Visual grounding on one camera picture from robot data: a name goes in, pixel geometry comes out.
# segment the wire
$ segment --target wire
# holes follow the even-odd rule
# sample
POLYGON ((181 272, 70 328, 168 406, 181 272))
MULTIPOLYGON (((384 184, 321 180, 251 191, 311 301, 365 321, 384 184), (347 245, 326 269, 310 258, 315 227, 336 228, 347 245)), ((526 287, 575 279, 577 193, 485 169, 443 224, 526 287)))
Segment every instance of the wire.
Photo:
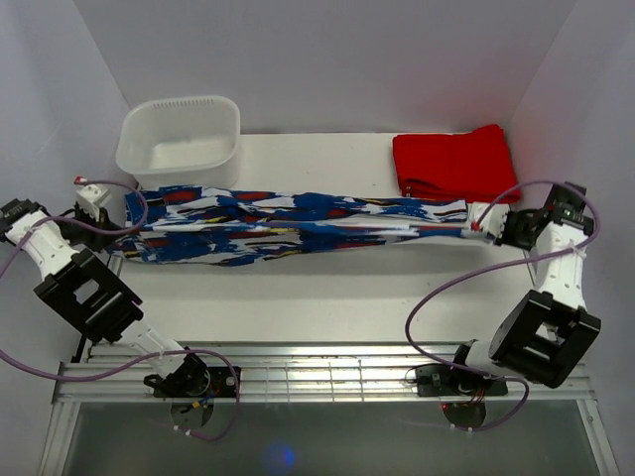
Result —
POLYGON ((427 364, 416 365, 416 366, 411 367, 410 369, 408 369, 408 370, 406 371, 406 375, 404 375, 404 380, 406 381, 406 383, 407 383, 407 384, 410 384, 410 385, 415 385, 415 384, 417 383, 417 379, 409 380, 409 379, 408 379, 408 374, 410 374, 413 370, 417 370, 417 369, 419 369, 420 367, 423 367, 423 366, 425 366, 425 365, 427 365, 427 364))
MULTIPOLYGON (((15 248, 13 249, 11 255, 9 255, 9 258, 7 259, 7 261, 5 261, 2 265, 0 265, 0 279, 2 279, 5 275, 5 273, 7 272, 7 270, 9 269, 9 266, 11 266, 11 263, 13 263, 13 261, 16 259, 16 257, 18 256, 18 254, 20 253, 20 251, 22 251, 22 249, 24 248, 24 246, 27 244, 27 242, 29 241, 29 239, 31 238, 31 236, 33 235, 34 229, 42 226, 43 224, 49 222, 49 221, 54 221, 54 222, 63 222, 63 223, 70 223, 76 226, 79 226, 81 228, 84 228, 86 230, 92 231, 94 233, 98 233, 101 235, 127 235, 127 234, 131 234, 131 233, 136 233, 139 229, 141 229, 141 227, 143 226, 143 224, 146 222, 146 220, 148 219, 148 213, 149 213, 149 208, 148 208, 148 202, 146 201, 146 198, 143 196, 143 194, 141 192, 139 192, 137 189, 122 183, 120 181, 115 181, 115 180, 80 180, 79 178, 75 179, 75 184, 82 184, 82 185, 91 185, 91 184, 108 184, 108 185, 116 185, 116 186, 121 186, 123 188, 127 188, 128 190, 134 192, 139 199, 141 200, 141 204, 143 206, 143 213, 141 218, 139 219, 139 221, 137 221, 136 223, 134 223, 132 226, 128 227, 128 228, 122 228, 120 230, 102 230, 100 228, 96 228, 94 226, 88 225, 87 223, 83 223, 79 220, 75 220, 74 218, 66 218, 63 216, 47 216, 41 220, 39 220, 38 222, 36 222, 29 231, 27 231, 27 233, 24 235, 24 237, 22 237, 22 239, 16 244, 15 248)), ((130 367, 143 362, 145 360, 148 359, 153 359, 155 357, 161 357, 162 355, 185 355, 185 354, 204 354, 204 355, 210 355, 212 357, 216 357, 217 359, 220 359, 229 369, 229 372, 231 374, 231 376, 234 379, 235 382, 235 386, 236 386, 236 404, 235 404, 235 410, 234 413, 232 414, 232 417, 229 420, 229 423, 227 424, 227 426, 225 427, 224 430, 222 430, 220 433, 210 436, 204 433, 200 433, 198 431, 190 431, 190 433, 188 434, 192 434, 193 436, 196 436, 200 439, 204 439, 207 441, 218 441, 219 439, 221 439, 223 436, 225 436, 234 426, 236 419, 238 418, 239 415, 239 403, 240 403, 240 393, 239 393, 239 382, 238 382, 238 376, 236 374, 236 370, 233 368, 233 366, 231 365, 231 363, 229 362, 229 360, 227 360, 226 357, 224 357, 223 355, 214 352, 212 350, 207 350, 207 349, 184 349, 184 350, 170 350, 167 352, 152 352, 150 354, 146 354, 146 355, 141 355, 139 357, 136 357, 134 359, 132 359, 131 361, 119 366, 119 367, 115 367, 114 369, 110 369, 106 372, 102 372, 101 374, 96 374, 96 375, 88 375, 85 377, 72 377, 72 376, 66 376, 66 375, 57 375, 57 374, 52 374, 49 372, 45 372, 43 370, 39 370, 36 369, 34 367, 30 367, 29 365, 23 364, 22 362, 19 362, 18 360, 14 359, 13 357, 11 357, 10 355, 8 355, 7 353, 5 353, 2 349, 0 349, 0 359, 3 360, 4 362, 6 362, 7 364, 9 364, 12 367, 15 367, 18 370, 21 370, 23 372, 26 372, 27 374, 31 374, 31 375, 35 375, 36 377, 40 377, 43 379, 47 379, 47 380, 54 380, 56 382, 95 382, 97 380, 101 380, 101 379, 105 379, 106 377, 111 377, 115 374, 118 374, 120 372, 123 372, 126 369, 129 369, 130 367)), ((189 430, 187 428, 180 428, 182 431, 184 432, 188 432, 189 430)))
MULTIPOLYGON (((467 372, 471 372, 473 374, 480 375, 481 377, 485 377, 485 378, 492 379, 492 380, 519 383, 525 388, 523 396, 518 401, 518 403, 509 411, 509 413, 507 413, 507 415, 502 416, 500 419, 498 419, 496 421, 493 421, 491 423, 485 424, 485 425, 483 425, 481 427, 478 427, 478 428, 470 428, 470 427, 465 427, 465 426, 456 426, 457 429, 461 429, 463 431, 485 431, 485 430, 493 429, 493 428, 495 428, 497 426, 500 426, 501 424, 503 424, 504 422, 509 420, 527 402, 527 399, 529 398, 529 384, 525 381, 525 379, 521 379, 519 377, 511 377, 511 376, 499 377, 499 376, 491 375, 488 372, 483 372, 482 370, 475 369, 473 367, 469 367, 469 366, 466 366, 466 365, 455 364, 455 363, 453 363, 453 362, 451 362, 449 360, 446 360, 446 359, 444 359, 442 357, 439 357, 436 354, 430 353, 430 352, 424 350, 415 341, 415 339, 413 339, 410 327, 412 325, 413 320, 415 319, 415 316, 417 315, 417 313, 421 310, 421 308, 424 305, 426 305, 428 302, 430 302, 430 300, 432 300, 435 296, 439 295, 443 291, 448 290, 449 288, 451 288, 451 287, 453 287, 455 285, 458 285, 459 283, 463 283, 463 282, 465 282, 467 280, 470 280, 472 278, 476 278, 477 276, 481 276, 481 275, 484 275, 486 273, 490 273, 492 271, 503 270, 505 268, 511 268, 513 266, 528 265, 528 264, 538 263, 540 261, 550 260, 550 259, 553 259, 553 258, 557 258, 559 256, 564 256, 566 254, 573 253, 575 251, 575 249, 581 249, 581 248, 584 248, 584 247, 588 246, 593 240, 595 240, 595 238, 597 238, 597 235, 599 234, 600 229, 601 229, 600 219, 599 219, 599 214, 597 212, 597 208, 595 208, 595 206, 591 203, 591 201, 583 193, 581 193, 577 188, 575 188, 574 186, 571 186, 568 183, 563 183, 563 182, 553 181, 553 180, 525 181, 525 182, 518 183, 518 184, 512 186, 511 188, 508 188, 507 190, 502 192, 500 195, 498 195, 496 198, 494 198, 494 200, 485 208, 483 213, 480 215, 480 217, 476 221, 476 224, 480 226, 480 224, 482 223, 483 219, 487 216, 487 214, 491 211, 491 209, 495 205, 500 203, 500 201, 505 196, 507 196, 509 193, 511 193, 511 192, 513 192, 513 191, 515 191, 515 190, 517 190, 519 188, 524 188, 526 186, 538 185, 538 184, 558 185, 558 186, 561 186, 561 187, 567 189, 568 191, 574 193, 576 196, 578 196, 584 202, 584 204, 588 207, 589 211, 593 215, 593 219, 595 220, 595 227, 594 227, 593 232, 591 233, 591 235, 588 238, 586 238, 585 240, 583 240, 581 243, 577 244, 575 248, 574 247, 570 247, 570 248, 565 248, 565 249, 560 250, 560 251, 554 251, 552 253, 546 253, 544 255, 539 255, 539 256, 534 256, 534 257, 527 257, 527 258, 523 258, 521 260, 513 260, 513 261, 508 261, 508 262, 505 262, 505 263, 499 263, 499 264, 496 264, 496 265, 491 265, 491 266, 487 266, 485 268, 481 268, 479 270, 470 271, 469 273, 466 273, 466 274, 464 274, 462 276, 459 276, 458 278, 454 278, 453 280, 450 280, 447 283, 439 286, 435 290, 432 290, 425 297, 423 297, 415 305, 415 307, 413 307, 413 309, 411 310, 410 314, 408 315, 408 318, 406 319, 406 325, 405 325, 406 339, 408 339, 408 342, 410 343, 410 345, 412 345, 420 354, 422 354, 422 355, 424 355, 424 356, 428 357, 429 359, 432 359, 432 360, 434 360, 436 362, 439 362, 441 364, 449 365, 450 367, 453 367, 453 368, 456 368, 456 369, 465 370, 467 372)), ((436 426, 435 424, 431 424, 431 423, 419 423, 419 422, 414 422, 414 421, 405 421, 405 422, 407 422, 409 424, 415 424, 415 425, 418 425, 418 426, 436 426)))
POLYGON ((204 393, 209 391, 209 388, 211 386, 211 375, 209 375, 209 371, 208 370, 205 370, 205 375, 207 376, 207 383, 205 384, 205 387, 200 392, 198 392, 197 394, 188 393, 188 395, 190 397, 200 397, 202 394, 204 394, 204 393))
POLYGON ((476 398, 475 402, 472 402, 474 405, 478 405, 480 404, 483 400, 485 400, 485 389, 480 389, 480 392, 478 392, 478 397, 476 398))
POLYGON ((472 394, 472 398, 469 399, 467 402, 463 402, 463 403, 466 405, 473 404, 483 392, 484 392, 484 389, 481 389, 480 387, 476 387, 474 389, 474 393, 472 394))
POLYGON ((186 409, 181 410, 181 413, 186 414, 194 409, 197 409, 200 406, 204 406, 205 404, 207 404, 207 402, 209 402, 211 399, 213 399, 216 396, 216 393, 214 392, 211 386, 209 386, 209 388, 206 389, 206 391, 207 391, 207 395, 205 395, 202 399, 198 399, 197 401, 193 402, 186 409))

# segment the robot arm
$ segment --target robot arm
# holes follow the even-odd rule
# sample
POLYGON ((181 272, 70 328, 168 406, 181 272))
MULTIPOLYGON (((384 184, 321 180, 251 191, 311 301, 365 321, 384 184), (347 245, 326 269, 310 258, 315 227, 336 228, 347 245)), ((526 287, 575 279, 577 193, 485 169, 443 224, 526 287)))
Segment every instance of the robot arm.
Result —
MULTIPOLYGON (((108 191, 98 185, 77 191, 75 217, 107 229, 103 203, 108 191)), ((45 208, 29 200, 13 200, 1 208, 0 240, 16 245, 42 218, 45 208)), ((107 340, 129 346, 140 354, 184 350, 178 342, 154 329, 139 307, 141 299, 115 276, 89 249, 76 251, 69 243, 83 242, 96 251, 112 237, 95 237, 72 225, 48 221, 33 231, 24 246, 40 269, 38 297, 92 342, 107 340), (96 291, 86 296, 86 285, 96 291)), ((155 375, 144 379, 156 397, 195 397, 205 392, 210 376, 194 354, 149 359, 155 375)))
POLYGON ((601 322, 586 311, 582 296, 585 250, 577 246, 593 230, 584 203, 554 186, 543 208, 511 212, 496 244, 538 255, 566 248, 573 252, 539 262, 536 284, 503 321, 490 342, 473 341, 459 349, 456 363, 493 375, 520 375, 558 387, 599 334, 601 322))
MULTIPOLYGON (((118 229, 102 206, 108 195, 103 186, 80 184, 75 219, 102 229, 118 229)), ((472 205, 472 213, 482 213, 485 206, 472 205)), ((584 203, 578 196, 556 185, 543 208, 506 215, 491 213, 480 223, 481 229, 474 230, 496 245, 527 251, 537 248, 541 255, 570 247, 575 252, 541 262, 535 287, 507 316, 492 341, 459 346, 455 363, 493 375, 521 375, 551 388, 569 375, 600 329, 599 319, 586 312, 581 292, 584 250, 577 245, 593 230, 592 219, 583 211, 584 203)), ((43 207, 29 200, 13 200, 1 212, 0 240, 14 245, 48 215, 43 207)), ((139 307, 139 297, 90 251, 102 250, 111 240, 111 236, 66 223, 49 221, 39 226, 25 245, 43 279, 36 294, 95 343, 103 339, 118 342, 140 354, 183 350, 179 343, 151 326, 139 307), (71 248, 79 243, 89 249, 78 252, 71 248), (97 290, 84 298, 81 288, 88 283, 95 283, 97 290)), ((144 383, 155 390, 156 397, 197 396, 209 385, 209 370, 194 354, 164 356, 150 359, 149 363, 156 374, 146 377, 144 383)), ((482 380, 474 374, 433 365, 428 370, 418 370, 418 381, 423 379, 433 390, 424 392, 426 395, 443 395, 440 389, 444 377, 440 372, 450 382, 448 385, 460 389, 469 390, 474 379, 482 380)))

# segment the black bracket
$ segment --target black bracket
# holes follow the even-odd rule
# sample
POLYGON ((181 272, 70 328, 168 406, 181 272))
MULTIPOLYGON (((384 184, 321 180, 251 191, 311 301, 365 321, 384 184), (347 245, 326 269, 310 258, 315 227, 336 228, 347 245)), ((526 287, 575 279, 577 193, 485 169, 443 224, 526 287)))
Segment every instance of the black bracket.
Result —
POLYGON ((90 250, 72 255, 55 275, 48 275, 35 293, 52 310, 92 342, 106 339, 116 342, 133 321, 141 320, 141 299, 112 273, 90 250), (81 288, 97 284, 87 298, 79 297, 81 288))
POLYGON ((36 201, 19 200, 14 198, 0 208, 0 241, 8 241, 6 233, 11 230, 13 224, 25 215, 42 210, 48 215, 47 210, 36 201))
POLYGON ((496 331, 489 357, 554 389, 567 378, 600 328, 601 321, 583 308, 573 309, 548 293, 531 290, 496 331), (556 341, 538 335, 543 324, 556 330, 556 341))
MULTIPOLYGON (((83 211, 76 203, 74 207, 74 219, 94 226, 100 230, 117 231, 122 228, 110 221, 108 211, 105 208, 99 208, 99 221, 96 221, 88 213, 83 211)), ((69 241, 70 246, 85 245, 92 251, 102 251, 111 243, 115 242, 121 236, 118 235, 101 235, 93 231, 86 230, 72 223, 59 223, 60 232, 64 239, 69 241)))
MULTIPOLYGON (((586 188, 567 182, 582 194, 586 188)), ((584 216, 584 201, 560 185, 554 185, 542 208, 510 211, 497 245, 509 245, 530 251, 550 222, 567 224, 583 230, 586 236, 593 232, 594 221, 584 216)))
POLYGON ((501 397, 508 393, 505 382, 484 379, 446 364, 417 367, 415 379, 419 397, 470 397, 478 391, 484 391, 485 397, 501 397))
POLYGON ((165 379, 159 375, 148 375, 143 383, 154 389, 158 399, 192 399, 202 396, 208 390, 219 399, 235 399, 236 388, 240 385, 240 367, 234 367, 238 383, 227 367, 207 367, 195 354, 188 354, 184 363, 165 379))

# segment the aluminum frame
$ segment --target aluminum frame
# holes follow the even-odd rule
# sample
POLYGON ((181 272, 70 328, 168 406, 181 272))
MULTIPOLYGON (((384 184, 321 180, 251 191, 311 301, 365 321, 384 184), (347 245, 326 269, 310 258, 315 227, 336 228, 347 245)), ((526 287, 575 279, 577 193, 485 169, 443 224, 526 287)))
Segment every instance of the aluminum frame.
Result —
MULTIPOLYGON (((430 344, 426 350, 451 358, 457 344, 430 344)), ((394 344, 307 345, 307 344, 223 344, 191 343, 192 349, 214 350, 233 365, 242 367, 241 402, 243 403, 315 403, 315 402, 439 402, 461 400, 419 398, 414 385, 405 382, 406 371, 430 360, 412 347, 394 344)), ((66 364, 61 373, 68 376, 90 375, 112 369, 130 360, 131 350, 118 345, 93 345, 84 354, 84 362, 66 364)), ((213 357, 203 357, 212 364, 213 357)), ((93 383, 59 383, 54 396, 54 412, 47 438, 40 475, 61 475, 70 449, 77 416, 82 403, 164 403, 155 399, 143 383, 151 373, 149 365, 139 364, 120 374, 93 383)), ((530 385, 530 400, 576 401, 599 473, 619 474, 608 439, 597 412, 593 388, 578 364, 557 389, 530 385)), ((522 386, 509 385, 510 393, 491 401, 515 401, 522 386)), ((170 402, 185 400, 170 399, 170 402)))

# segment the metal grate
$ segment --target metal grate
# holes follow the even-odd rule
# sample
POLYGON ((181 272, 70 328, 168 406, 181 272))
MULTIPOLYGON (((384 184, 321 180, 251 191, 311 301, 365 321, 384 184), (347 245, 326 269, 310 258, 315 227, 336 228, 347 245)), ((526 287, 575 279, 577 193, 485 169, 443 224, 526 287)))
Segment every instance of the metal grate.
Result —
MULTIPOLYGON (((225 355, 242 367, 241 401, 245 403, 301 402, 407 402, 438 401, 421 399, 414 385, 405 381, 406 372, 430 363, 409 346, 402 345, 222 345, 190 344, 225 355)), ((451 359, 456 345, 429 345, 426 349, 451 359)), ((65 375, 91 375, 120 365, 134 355, 118 345, 96 345, 82 364, 66 364, 65 375)), ((203 360, 214 364, 213 358, 203 360)), ((152 373, 140 364, 103 381, 62 383, 57 402, 161 402, 151 396, 142 383, 152 373)), ((506 397, 489 400, 516 400, 522 386, 511 384, 506 397)), ((555 390, 531 385, 532 400, 577 400, 592 398, 592 389, 579 364, 569 378, 555 390)))

